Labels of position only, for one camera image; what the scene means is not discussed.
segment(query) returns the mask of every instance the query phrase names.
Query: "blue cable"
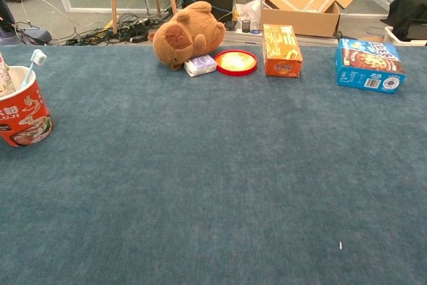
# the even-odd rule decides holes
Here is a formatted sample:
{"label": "blue cable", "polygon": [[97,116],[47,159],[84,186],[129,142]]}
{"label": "blue cable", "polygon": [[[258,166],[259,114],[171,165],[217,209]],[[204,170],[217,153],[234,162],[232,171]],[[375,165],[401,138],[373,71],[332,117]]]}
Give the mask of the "blue cable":
{"label": "blue cable", "polygon": [[215,8],[215,9],[220,10],[220,11],[224,11],[226,13],[232,13],[233,12],[233,11],[228,11],[228,10],[221,9],[221,8],[218,8],[218,7],[215,7],[215,6],[212,6],[212,8]]}

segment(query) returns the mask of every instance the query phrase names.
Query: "snack box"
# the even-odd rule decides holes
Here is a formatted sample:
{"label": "snack box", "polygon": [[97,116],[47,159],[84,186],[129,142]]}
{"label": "snack box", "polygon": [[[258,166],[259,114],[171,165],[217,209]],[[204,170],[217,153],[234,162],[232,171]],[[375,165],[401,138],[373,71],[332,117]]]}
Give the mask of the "snack box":
{"label": "snack box", "polygon": [[184,63],[185,70],[190,77],[211,73],[216,70],[216,61],[209,55],[192,58]]}
{"label": "snack box", "polygon": [[406,74],[391,43],[340,39],[336,51],[336,83],[382,93],[396,93]]}
{"label": "snack box", "polygon": [[263,29],[266,75],[298,78],[303,58],[292,26],[264,24]]}

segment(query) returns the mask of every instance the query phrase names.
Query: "blue box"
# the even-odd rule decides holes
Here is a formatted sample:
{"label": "blue box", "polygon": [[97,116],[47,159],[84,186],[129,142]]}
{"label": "blue box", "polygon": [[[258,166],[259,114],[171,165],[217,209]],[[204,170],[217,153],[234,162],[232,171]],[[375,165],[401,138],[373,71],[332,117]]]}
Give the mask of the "blue box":
{"label": "blue box", "polygon": [[391,43],[340,39],[335,63],[336,83],[341,86],[396,93],[406,77]]}

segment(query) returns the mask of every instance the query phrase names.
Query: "plush toy nose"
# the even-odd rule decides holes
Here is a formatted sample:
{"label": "plush toy nose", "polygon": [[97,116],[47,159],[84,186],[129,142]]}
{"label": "plush toy nose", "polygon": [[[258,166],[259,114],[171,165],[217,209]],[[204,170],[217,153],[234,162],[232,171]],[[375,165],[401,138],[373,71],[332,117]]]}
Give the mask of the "plush toy nose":
{"label": "plush toy nose", "polygon": [[177,25],[167,28],[165,38],[167,43],[175,49],[184,49],[191,45],[185,31]]}

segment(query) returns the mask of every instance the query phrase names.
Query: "red cup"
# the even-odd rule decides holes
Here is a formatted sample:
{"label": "red cup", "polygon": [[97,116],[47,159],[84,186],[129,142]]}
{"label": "red cup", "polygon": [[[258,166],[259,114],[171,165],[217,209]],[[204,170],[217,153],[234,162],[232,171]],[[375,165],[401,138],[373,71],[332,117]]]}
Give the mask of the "red cup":
{"label": "red cup", "polygon": [[15,147],[35,144],[53,129],[34,71],[28,84],[19,89],[27,72],[27,67],[9,66],[9,75],[17,91],[0,97],[0,135]]}

